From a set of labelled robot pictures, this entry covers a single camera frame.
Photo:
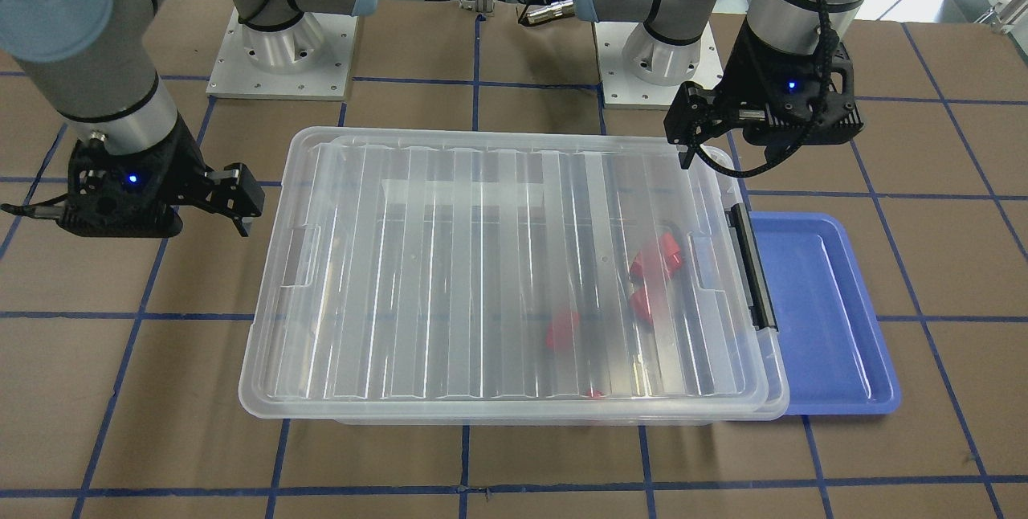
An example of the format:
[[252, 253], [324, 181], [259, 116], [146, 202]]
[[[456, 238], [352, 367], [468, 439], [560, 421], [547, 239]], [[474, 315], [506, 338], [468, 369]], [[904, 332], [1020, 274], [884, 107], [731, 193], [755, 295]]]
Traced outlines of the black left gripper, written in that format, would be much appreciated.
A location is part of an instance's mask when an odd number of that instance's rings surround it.
[[832, 40], [829, 71], [822, 70], [822, 47], [793, 55], [768, 46], [743, 22], [719, 88], [696, 82], [680, 84], [664, 117], [666, 141], [678, 148], [680, 166], [694, 160], [727, 170], [702, 149], [706, 141], [741, 129], [750, 145], [763, 146], [767, 159], [786, 148], [819, 113], [804, 145], [841, 145], [862, 131], [862, 115], [853, 91], [853, 64], [841, 39]]

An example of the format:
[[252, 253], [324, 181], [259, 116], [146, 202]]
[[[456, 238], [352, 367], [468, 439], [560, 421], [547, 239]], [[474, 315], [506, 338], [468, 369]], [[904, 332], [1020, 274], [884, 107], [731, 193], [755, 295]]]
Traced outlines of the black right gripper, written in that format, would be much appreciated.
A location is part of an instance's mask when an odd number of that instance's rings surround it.
[[139, 153], [109, 153], [98, 138], [77, 141], [67, 164], [66, 193], [37, 203], [2, 203], [2, 211], [52, 220], [80, 237], [164, 239], [182, 230], [176, 206], [191, 206], [231, 220], [238, 236], [249, 237], [264, 202], [249, 166], [210, 171], [178, 117], [164, 139]]

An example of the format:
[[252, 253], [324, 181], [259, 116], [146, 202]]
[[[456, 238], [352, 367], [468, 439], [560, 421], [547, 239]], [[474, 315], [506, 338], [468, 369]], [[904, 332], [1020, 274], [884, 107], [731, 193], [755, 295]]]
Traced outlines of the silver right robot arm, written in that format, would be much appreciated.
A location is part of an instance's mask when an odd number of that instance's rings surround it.
[[[265, 194], [243, 163], [214, 169], [185, 124], [143, 37], [166, 0], [2, 0], [7, 51], [75, 134], [67, 189], [37, 203], [3, 203], [82, 237], [164, 239], [191, 206], [249, 233]], [[232, 0], [242, 58], [215, 75], [282, 80], [329, 96], [345, 80], [324, 16], [370, 16], [378, 0]]]

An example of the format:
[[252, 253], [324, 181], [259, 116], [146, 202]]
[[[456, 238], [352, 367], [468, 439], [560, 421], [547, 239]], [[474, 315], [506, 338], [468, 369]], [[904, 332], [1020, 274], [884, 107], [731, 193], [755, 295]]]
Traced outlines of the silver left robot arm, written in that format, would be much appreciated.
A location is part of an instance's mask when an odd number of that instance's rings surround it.
[[843, 36], [864, 0], [750, 0], [715, 87], [690, 80], [717, 0], [573, 0], [588, 22], [632, 22], [625, 60], [636, 76], [676, 87], [663, 120], [680, 166], [702, 161], [752, 178], [799, 149], [862, 131]]

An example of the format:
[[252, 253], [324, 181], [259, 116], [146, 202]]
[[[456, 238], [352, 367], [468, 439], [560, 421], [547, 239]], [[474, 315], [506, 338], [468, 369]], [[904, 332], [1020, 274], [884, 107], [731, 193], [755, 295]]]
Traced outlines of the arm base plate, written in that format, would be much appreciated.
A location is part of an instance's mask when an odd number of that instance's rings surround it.
[[206, 92], [219, 99], [344, 101], [357, 18], [307, 13], [276, 32], [232, 14]]
[[722, 79], [710, 26], [687, 46], [657, 42], [640, 22], [595, 22], [594, 37], [607, 108], [666, 109], [680, 84], [713, 88]]

